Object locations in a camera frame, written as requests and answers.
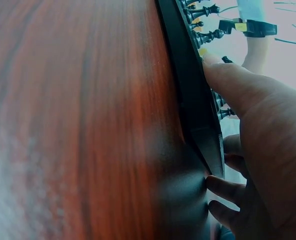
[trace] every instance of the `chess board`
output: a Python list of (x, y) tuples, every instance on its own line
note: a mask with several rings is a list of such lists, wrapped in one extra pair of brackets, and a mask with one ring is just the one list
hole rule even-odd
[(224, 32), (200, 32), (200, 17), (217, 14), (217, 5), (202, 0), (156, 0), (177, 88), (179, 116), (184, 139), (203, 161), (210, 174), (223, 177), (223, 138), (220, 120), (229, 115), (225, 101), (206, 82), (199, 49), (218, 41)]

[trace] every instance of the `wood grain surface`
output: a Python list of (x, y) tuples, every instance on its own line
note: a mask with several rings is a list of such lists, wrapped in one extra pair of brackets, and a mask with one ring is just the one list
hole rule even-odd
[(153, 0), (0, 0), (0, 240), (210, 236), (177, 109)]

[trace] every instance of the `black chess piece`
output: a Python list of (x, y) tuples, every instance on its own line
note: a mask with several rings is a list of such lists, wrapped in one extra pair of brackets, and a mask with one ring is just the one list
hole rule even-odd
[(197, 48), (200, 48), (205, 43), (210, 43), (214, 39), (221, 39), (225, 35), (225, 33), (219, 29), (209, 31), (209, 33), (200, 33), (195, 32), (194, 30), (191, 32)]
[(222, 60), (225, 64), (233, 64), (234, 62), (231, 61), (227, 56), (223, 56)]
[(189, 27), (191, 30), (194, 30), (195, 28), (202, 27), (203, 25), (204, 23), (202, 21), (199, 21), (197, 23), (190, 24)]
[(189, 10), (184, 8), (183, 11), (184, 11), (184, 14), (186, 15), (188, 23), (191, 24), (193, 20), (201, 16), (208, 17), (209, 14), (218, 14), (220, 12), (220, 7), (214, 4), (210, 7), (204, 6), (202, 9), (198, 9), (198, 10)]
[(202, 1), (206, 1), (206, 0), (180, 0), (180, 3), (181, 3), (181, 6), (183, 8), (189, 6), (190, 4), (193, 4), (193, 3), (201, 3)]
[(196, 5), (186, 6), (185, 9), (195, 10), (196, 9)]
[(219, 120), (222, 120), (222, 119), (224, 119), (227, 116), (236, 115), (236, 114), (234, 113), (233, 110), (231, 110), (230, 108), (228, 108), (227, 110), (220, 109), (217, 112), (217, 115), (218, 115)]
[(220, 111), (221, 107), (223, 107), (226, 104), (226, 101), (215, 91), (212, 91), (212, 94), (215, 101), (216, 109), (217, 111)]

